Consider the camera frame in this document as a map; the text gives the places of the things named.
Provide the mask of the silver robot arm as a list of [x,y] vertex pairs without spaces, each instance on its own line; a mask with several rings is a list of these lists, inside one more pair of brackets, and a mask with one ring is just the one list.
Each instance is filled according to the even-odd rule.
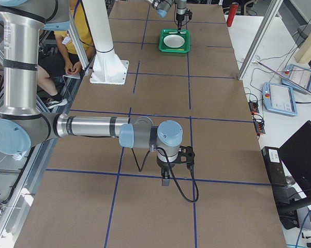
[[181,163],[183,130],[167,120],[155,126],[148,117],[85,117],[37,110],[39,31],[46,25],[70,26],[68,1],[0,1],[4,21],[4,103],[0,107],[0,152],[17,154],[71,136],[117,138],[126,148],[157,152],[162,184]]
[[173,1],[173,0],[146,0],[150,6],[152,6],[157,14],[164,18],[172,6],[175,7],[175,19],[176,19],[176,25],[177,25],[177,33],[179,34],[182,29],[183,21],[185,20],[185,17],[188,15],[188,9],[187,9],[187,1]]

